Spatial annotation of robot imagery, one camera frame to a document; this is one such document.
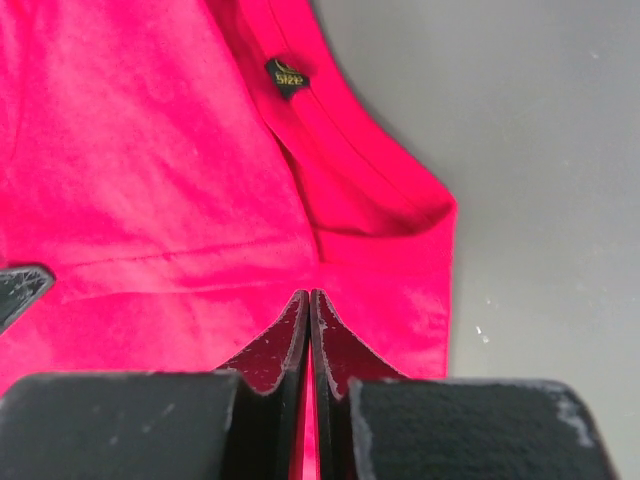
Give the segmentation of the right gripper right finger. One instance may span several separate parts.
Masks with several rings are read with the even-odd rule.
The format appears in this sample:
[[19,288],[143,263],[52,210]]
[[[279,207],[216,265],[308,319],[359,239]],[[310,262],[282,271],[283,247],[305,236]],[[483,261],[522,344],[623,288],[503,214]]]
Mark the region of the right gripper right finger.
[[327,294],[309,323],[323,479],[614,479],[583,400],[550,380],[413,380],[366,346]]

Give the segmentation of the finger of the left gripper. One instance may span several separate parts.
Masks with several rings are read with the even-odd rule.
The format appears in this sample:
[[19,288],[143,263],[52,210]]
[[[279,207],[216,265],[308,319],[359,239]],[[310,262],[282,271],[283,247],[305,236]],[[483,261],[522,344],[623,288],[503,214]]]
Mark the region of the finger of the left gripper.
[[1,332],[4,333],[24,312],[55,284],[54,274],[45,266],[21,265],[1,269]]

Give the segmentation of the bright pink-red t shirt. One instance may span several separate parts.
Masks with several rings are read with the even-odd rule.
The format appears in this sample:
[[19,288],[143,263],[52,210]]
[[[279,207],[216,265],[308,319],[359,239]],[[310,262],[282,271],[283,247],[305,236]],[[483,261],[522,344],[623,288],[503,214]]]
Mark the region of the bright pink-red t shirt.
[[[5,1],[1,332],[47,373],[217,369],[325,292],[413,380],[446,374],[457,204],[369,116],[306,1]],[[301,479],[318,471],[311,327]]]

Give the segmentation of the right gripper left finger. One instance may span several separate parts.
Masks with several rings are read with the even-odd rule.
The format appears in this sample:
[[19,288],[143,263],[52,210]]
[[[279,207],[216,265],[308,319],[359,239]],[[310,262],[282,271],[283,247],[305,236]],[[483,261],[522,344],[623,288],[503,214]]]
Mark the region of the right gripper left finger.
[[47,373],[1,399],[5,479],[298,479],[309,295],[217,369]]

